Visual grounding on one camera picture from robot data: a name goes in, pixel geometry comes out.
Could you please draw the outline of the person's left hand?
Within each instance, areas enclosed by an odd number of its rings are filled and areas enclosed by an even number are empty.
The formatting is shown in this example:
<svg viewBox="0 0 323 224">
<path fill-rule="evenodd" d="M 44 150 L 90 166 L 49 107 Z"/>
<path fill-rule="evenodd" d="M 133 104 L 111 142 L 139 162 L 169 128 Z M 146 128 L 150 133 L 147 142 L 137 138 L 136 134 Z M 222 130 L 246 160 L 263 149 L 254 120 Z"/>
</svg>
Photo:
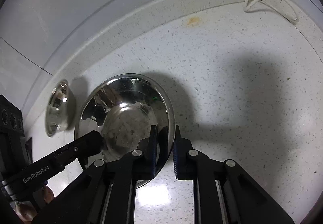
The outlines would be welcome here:
<svg viewBox="0 0 323 224">
<path fill-rule="evenodd" d="M 31 223 L 37 212 L 43 209 L 55 198 L 53 191 L 48 186 L 33 193 L 31 201 L 16 202 L 14 211 L 23 223 Z"/>
</svg>

